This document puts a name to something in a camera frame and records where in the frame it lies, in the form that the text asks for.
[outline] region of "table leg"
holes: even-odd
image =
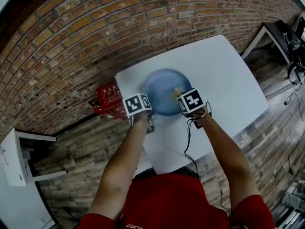
[[[18,137],[27,138],[27,139],[35,139],[35,140],[43,140],[43,141],[56,141],[56,137],[48,136],[48,135],[36,135],[36,134],[29,134],[24,132],[17,132],[16,135]]]
[[[287,64],[290,64],[290,60],[288,58],[288,56],[286,55],[285,51],[282,49],[282,47],[280,46],[280,44],[277,42],[277,40],[273,37],[273,35],[270,33],[269,30],[266,30],[266,32],[268,33],[268,35],[271,37],[271,39],[273,40],[273,42],[275,43],[275,45],[277,46],[277,48],[281,51],[282,55],[284,56]]]
[[[294,86],[295,85],[293,85],[293,84],[289,84],[287,86],[284,86],[280,90],[277,90],[276,92],[266,96],[266,100],[270,100],[271,98],[274,98],[274,97],[278,96],[279,94],[282,94],[282,93],[288,91],[289,89],[293,88]]]
[[[43,180],[57,178],[57,177],[60,177],[60,176],[66,175],[66,174],[67,174],[67,171],[64,170],[64,171],[60,171],[60,172],[43,175],[43,176],[28,177],[27,181],[28,182],[43,181]]]
[[[253,50],[253,48],[258,44],[258,42],[261,40],[263,35],[266,33],[267,29],[265,26],[262,27],[262,29],[259,31],[257,36],[254,38],[254,40],[251,42],[249,47],[246,49],[246,51],[242,55],[242,59],[245,59],[248,54]]]

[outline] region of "blue plate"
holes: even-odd
[[[151,73],[142,85],[142,92],[148,96],[152,109],[156,114],[173,116],[181,113],[172,93],[176,88],[183,92],[192,89],[189,80],[180,72],[171,69],[161,69]]]

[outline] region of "wooden floor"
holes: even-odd
[[[246,62],[266,94],[283,84],[281,81],[286,77],[286,68],[278,51],[254,52]],[[244,150],[259,190],[272,211],[280,204],[283,192],[294,178],[289,172],[287,161],[292,149],[294,150],[290,162],[293,171],[296,173],[304,167],[305,135],[295,148],[305,130],[297,99],[293,96],[288,106],[283,104],[291,92],[269,101],[269,109],[234,137]],[[296,93],[303,113],[305,87]],[[86,213],[105,165],[123,140],[128,128],[127,122],[96,117],[58,136],[56,147],[51,147],[50,153],[45,152],[45,158],[39,157],[34,163],[39,175],[62,169],[68,172],[59,179],[40,182],[53,211],[60,206],[67,206],[73,216],[79,219]],[[220,207],[222,190],[223,205],[229,208],[228,181],[214,153],[202,157],[197,164],[210,204]],[[143,152],[137,173],[150,166]],[[56,217],[65,229],[71,229],[77,224],[64,210],[60,210]]]

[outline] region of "white desk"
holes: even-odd
[[[252,73],[224,36],[215,36],[162,53],[116,75],[123,98],[141,92],[146,77],[161,68],[180,71],[192,87],[200,88],[212,107],[213,118],[233,137],[253,122],[268,103]],[[155,132],[146,135],[144,149],[157,174],[169,173],[191,161],[184,156],[187,119],[154,116]],[[205,134],[194,125],[187,152],[199,159],[212,151]]]
[[[4,150],[2,159],[4,170],[10,186],[26,186],[29,182],[42,181],[65,175],[66,171],[60,171],[48,175],[33,177],[28,164],[31,148],[21,148],[19,138],[56,141],[55,137],[45,135],[34,135],[23,132],[17,132],[13,128],[4,138],[1,147]]]

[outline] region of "equipment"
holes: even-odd
[[[207,111],[212,115],[211,106],[208,100],[201,95],[201,92],[198,88],[193,88],[189,92],[183,93],[177,97],[177,102],[181,108],[182,114],[186,118],[192,118],[192,113],[198,109],[207,106]],[[194,121],[197,129],[201,128],[201,124]]]
[[[147,95],[135,94],[127,99],[123,99],[123,104],[131,126],[133,125],[135,114],[138,114],[143,111],[147,111],[148,112],[147,122],[149,124],[147,133],[154,131],[154,123],[152,119],[153,109],[148,100]]]

